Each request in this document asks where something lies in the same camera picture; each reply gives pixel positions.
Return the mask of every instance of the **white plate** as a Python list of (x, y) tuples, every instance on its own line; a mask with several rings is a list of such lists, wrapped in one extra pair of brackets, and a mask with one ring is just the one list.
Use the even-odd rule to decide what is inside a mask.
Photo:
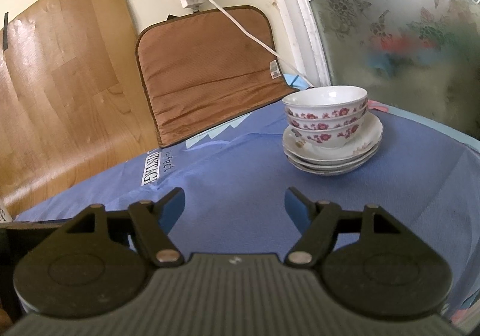
[(338, 170), (341, 170), (341, 169), (350, 168), (350, 167), (356, 165), (357, 163), (363, 162), (364, 160), (365, 161), (368, 160), (371, 155), (374, 155), (377, 152), (377, 149), (380, 146), (381, 141), (382, 140), (380, 139), (378, 141), (378, 143), (375, 144), (368, 152), (366, 152), (365, 154), (362, 154), (360, 156), (357, 156), (352, 161), (348, 161), (348, 162), (343, 163), (343, 164), (335, 164), (335, 165), (329, 165), (329, 166), (323, 166), (323, 165), (320, 165), (320, 164), (308, 163), (308, 162), (302, 161), (301, 159), (299, 159), (297, 156), (295, 156), (294, 154), (292, 154), (291, 152), (289, 152), (286, 149), (284, 149), (283, 151), (284, 151), (285, 155), (287, 155), (296, 164), (298, 164), (300, 166), (303, 166), (305, 168), (312, 169), (314, 171), (323, 171), (323, 172), (338, 171)]
[(372, 113), (365, 114), (365, 122), (357, 137), (350, 140), (341, 148), (321, 148), (311, 145), (302, 137), (296, 137), (292, 132), (294, 127), (288, 126), (283, 132), (283, 147), (290, 153), (308, 163), (330, 166), (344, 164), (364, 155), (382, 137), (383, 125)]
[(371, 159), (371, 157), (373, 157), (375, 155), (375, 153), (377, 152), (378, 148), (375, 148), (375, 151), (369, 155), (366, 159), (363, 159), (362, 161), (356, 163), (355, 165), (353, 166), (350, 166), (348, 168), (344, 168), (344, 169), (339, 169), (337, 171), (315, 171), (313, 169), (309, 169), (309, 168), (306, 168), (304, 166), (301, 166), (300, 164), (297, 164), (296, 162), (294, 162), (292, 159), (290, 159), (290, 157), (288, 157), (288, 155), (285, 155), (287, 160), (295, 167), (295, 168), (298, 168), (300, 171), (303, 171), (303, 172), (308, 172), (310, 174), (314, 174), (314, 175), (319, 175), (319, 176), (337, 176), (337, 175), (341, 175), (341, 174), (346, 174), (346, 173), (349, 173), (349, 172), (352, 172), (354, 171), (355, 169), (357, 168), (360, 168), (361, 166), (363, 166), (367, 161), (369, 161), (369, 159)]

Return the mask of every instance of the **white tag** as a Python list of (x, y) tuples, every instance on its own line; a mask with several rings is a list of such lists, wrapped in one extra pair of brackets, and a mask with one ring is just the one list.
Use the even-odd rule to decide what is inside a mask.
[(147, 155), (143, 169), (142, 186), (157, 180), (160, 177), (160, 157), (162, 151), (156, 149)]
[(5, 208), (3, 201), (0, 199), (0, 222), (12, 222), (13, 219), (10, 216), (10, 213)]
[(277, 77), (281, 76), (280, 69), (278, 68), (277, 60), (273, 60), (270, 63), (270, 74), (272, 75), (272, 79), (276, 79)]

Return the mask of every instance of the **wooden panel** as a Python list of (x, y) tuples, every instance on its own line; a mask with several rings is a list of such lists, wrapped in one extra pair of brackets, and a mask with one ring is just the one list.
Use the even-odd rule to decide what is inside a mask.
[(158, 146), (135, 42), (125, 0), (39, 0), (9, 23), (0, 197), (12, 215)]

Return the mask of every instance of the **bowl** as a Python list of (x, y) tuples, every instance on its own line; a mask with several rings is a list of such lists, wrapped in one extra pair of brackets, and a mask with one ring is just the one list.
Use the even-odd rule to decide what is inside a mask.
[(354, 123), (367, 112), (367, 108), (363, 109), (344, 116), (339, 116), (337, 118), (330, 119), (303, 119), (296, 116), (287, 115), (286, 120), (294, 128), (301, 128), (305, 130), (327, 130), (333, 128), (340, 128), (342, 126), (349, 125)]
[(341, 148), (359, 133), (364, 120), (365, 116), (363, 115), (351, 124), (335, 127), (333, 129), (305, 130), (292, 127), (291, 131), (295, 137), (298, 137), (312, 145), (323, 148)]
[(367, 106), (367, 91), (350, 85), (311, 88), (282, 99), (285, 112), (302, 119), (331, 119), (354, 114)]

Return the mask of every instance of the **glass panel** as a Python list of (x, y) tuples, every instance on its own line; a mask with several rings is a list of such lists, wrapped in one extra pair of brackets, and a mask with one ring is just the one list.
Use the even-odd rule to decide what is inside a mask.
[(480, 0), (314, 0), (333, 84), (480, 139)]

